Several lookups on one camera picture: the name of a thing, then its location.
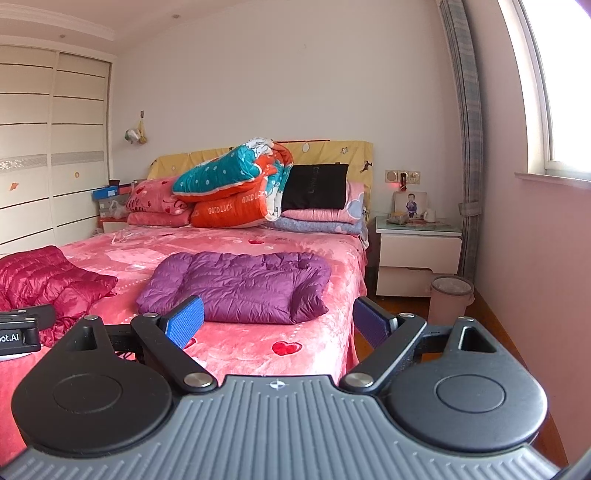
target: pink trash can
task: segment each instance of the pink trash can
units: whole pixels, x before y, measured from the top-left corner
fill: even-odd
[[[474,302],[474,285],[456,275],[441,275],[431,282],[431,303],[427,322],[432,325],[453,325]]]

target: yellow headboard cover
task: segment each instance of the yellow headboard cover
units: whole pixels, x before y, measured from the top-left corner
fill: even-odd
[[[369,209],[371,187],[374,179],[372,171],[374,145],[360,140],[351,141],[302,141],[280,142],[293,155],[296,165],[318,163],[346,163],[349,165],[347,180],[360,181],[365,185],[365,207]],[[231,149],[216,148],[191,153],[178,153],[158,157],[150,165],[149,179],[174,177],[185,173],[201,162],[218,158]]]

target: purple puffer jacket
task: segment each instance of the purple puffer jacket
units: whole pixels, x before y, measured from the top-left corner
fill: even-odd
[[[233,255],[213,252],[171,255],[139,295],[140,313],[168,313],[199,295],[205,320],[292,325],[328,312],[322,292],[330,266],[309,253]]]

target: ceiling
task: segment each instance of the ceiling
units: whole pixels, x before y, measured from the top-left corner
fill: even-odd
[[[0,2],[0,33],[117,54],[181,22],[244,1],[11,0]]]

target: silver bolt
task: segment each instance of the silver bolt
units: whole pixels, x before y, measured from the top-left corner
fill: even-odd
[[[184,378],[184,382],[189,387],[203,388],[208,387],[213,383],[213,377],[208,374],[195,372],[193,374],[186,375]]]
[[[374,378],[371,375],[356,372],[345,375],[345,381],[351,386],[356,388],[370,387],[374,384]]]

